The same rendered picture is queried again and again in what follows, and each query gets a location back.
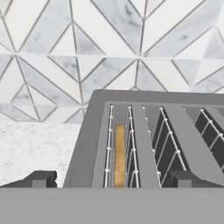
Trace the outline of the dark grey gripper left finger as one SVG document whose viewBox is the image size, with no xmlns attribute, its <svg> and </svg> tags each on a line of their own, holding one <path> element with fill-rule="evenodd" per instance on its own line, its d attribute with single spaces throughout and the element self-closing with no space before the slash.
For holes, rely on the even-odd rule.
<svg viewBox="0 0 224 224">
<path fill-rule="evenodd" d="M 2 185 L 2 188 L 55 188 L 56 171 L 33 171 L 27 177 Z"/>
</svg>

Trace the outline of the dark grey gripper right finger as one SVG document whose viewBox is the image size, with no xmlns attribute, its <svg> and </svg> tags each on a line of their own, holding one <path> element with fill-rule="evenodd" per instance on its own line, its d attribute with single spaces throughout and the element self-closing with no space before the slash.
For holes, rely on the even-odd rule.
<svg viewBox="0 0 224 224">
<path fill-rule="evenodd" d="M 223 188 L 223 185 L 201 179 L 191 171 L 169 171 L 169 182 L 171 187 L 177 188 Z"/>
</svg>

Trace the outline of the grey toaster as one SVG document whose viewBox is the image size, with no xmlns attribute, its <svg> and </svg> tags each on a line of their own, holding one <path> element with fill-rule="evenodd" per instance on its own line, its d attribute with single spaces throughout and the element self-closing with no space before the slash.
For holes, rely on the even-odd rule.
<svg viewBox="0 0 224 224">
<path fill-rule="evenodd" d="M 170 171 L 224 186 L 224 94 L 95 90 L 66 187 L 114 188 L 116 125 L 124 126 L 124 187 L 171 187 Z"/>
</svg>

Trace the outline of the golden brown bread slice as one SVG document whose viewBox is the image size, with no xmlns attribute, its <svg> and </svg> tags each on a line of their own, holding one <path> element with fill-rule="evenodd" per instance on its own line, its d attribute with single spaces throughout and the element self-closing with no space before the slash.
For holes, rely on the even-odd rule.
<svg viewBox="0 0 224 224">
<path fill-rule="evenodd" d="M 117 124 L 115 126 L 115 171 L 114 187 L 124 187 L 125 173 L 125 154 L 124 154 L 124 126 Z"/>
</svg>

